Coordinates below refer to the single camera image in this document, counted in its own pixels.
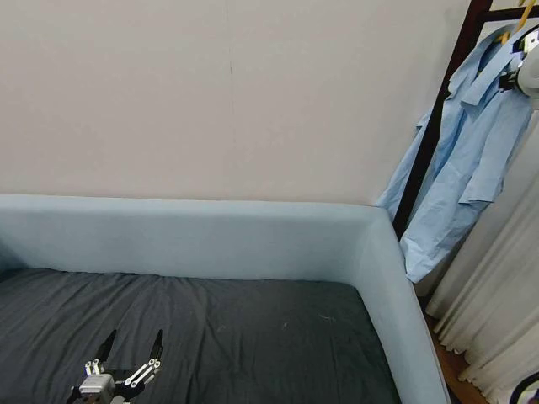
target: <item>light blue bed frame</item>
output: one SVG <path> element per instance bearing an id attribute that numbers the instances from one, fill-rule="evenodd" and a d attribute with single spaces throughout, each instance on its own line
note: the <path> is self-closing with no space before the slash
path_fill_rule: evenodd
<path id="1" fill-rule="evenodd" d="M 371 315 L 402 402 L 449 402 L 384 210 L 1 195 L 0 268 L 21 267 L 351 284 Z"/>

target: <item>hanging clothes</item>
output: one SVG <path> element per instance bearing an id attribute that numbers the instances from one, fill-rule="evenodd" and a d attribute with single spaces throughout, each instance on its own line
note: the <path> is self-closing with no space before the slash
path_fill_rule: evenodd
<path id="1" fill-rule="evenodd" d="M 407 276 L 420 281 L 461 240 L 501 192 L 507 163 L 531 118 L 531 104 L 517 90 L 498 89 L 500 73 L 515 59 L 513 44 L 483 40 L 451 78 L 440 143 L 408 228 L 401 239 Z M 423 136 L 421 131 L 377 205 L 394 215 Z"/>
<path id="2" fill-rule="evenodd" d="M 435 154 L 432 157 L 429 171 L 425 176 L 422 191 L 428 189 L 434 182 L 436 175 L 440 172 L 453 150 L 456 138 L 460 132 L 459 126 L 461 125 L 465 112 L 461 105 L 461 101 L 466 91 L 470 88 L 473 81 L 478 76 L 479 69 L 482 67 L 482 61 L 484 61 L 483 57 L 486 56 L 488 58 L 488 54 L 497 51 L 501 45 L 496 45 L 494 43 L 496 39 L 499 38 L 504 32 L 512 30 L 514 27 L 515 24 L 509 24 L 501 27 L 479 42 L 479 44 L 470 53 L 470 55 L 468 55 L 466 60 L 451 77 L 448 87 L 450 95 L 446 98 L 444 108 L 442 109 L 440 139 L 438 140 Z M 397 213 L 398 205 L 403 197 L 404 187 L 408 181 L 408 176 L 412 170 L 414 159 L 418 153 L 419 144 L 423 139 L 427 123 L 430 119 L 430 112 L 431 111 L 423 116 L 421 120 L 419 120 L 416 126 L 417 133 L 412 141 L 412 145 L 406 151 L 404 158 L 398 164 L 395 173 L 393 173 L 391 179 L 389 180 L 389 184 L 382 192 L 382 195 L 380 195 L 378 201 L 375 203 L 375 206 L 385 208 L 387 212 L 389 212 L 392 219 L 394 219 L 395 214 Z M 419 204 L 423 197 L 424 192 L 419 195 L 416 205 Z"/>

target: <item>bed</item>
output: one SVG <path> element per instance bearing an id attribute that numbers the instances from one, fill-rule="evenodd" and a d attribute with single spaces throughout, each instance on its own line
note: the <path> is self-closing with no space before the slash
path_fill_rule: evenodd
<path id="1" fill-rule="evenodd" d="M 110 363 L 140 403 L 448 402 L 387 214 L 265 202 L 0 196 L 0 402 Z"/>

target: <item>dark gray bed sheet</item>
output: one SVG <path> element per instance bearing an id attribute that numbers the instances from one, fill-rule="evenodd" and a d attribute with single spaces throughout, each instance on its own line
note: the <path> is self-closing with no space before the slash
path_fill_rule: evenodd
<path id="1" fill-rule="evenodd" d="M 399 402 L 376 332 L 345 284 L 80 274 L 0 275 L 0 402 L 65 402 L 115 328 L 110 368 L 163 371 L 135 403 Z"/>

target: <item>hanger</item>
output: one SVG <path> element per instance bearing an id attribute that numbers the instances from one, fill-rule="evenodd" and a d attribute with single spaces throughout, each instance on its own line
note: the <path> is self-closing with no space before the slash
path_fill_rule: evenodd
<path id="1" fill-rule="evenodd" d="M 524 5 L 524 1 L 525 0 L 519 0 L 519 7 L 522 7 Z M 528 5 L 524 9 L 524 12 L 522 13 L 522 17 L 520 17 L 519 23 L 516 25 L 515 32 L 518 32 L 522 29 L 535 3 L 536 3 L 536 0 L 530 0 Z M 502 45 L 505 45 L 505 43 L 509 40 L 510 36 L 511 36 L 511 33 L 509 31 L 504 32 L 504 34 L 501 35 L 499 38 L 497 38 L 495 42 L 501 42 Z"/>

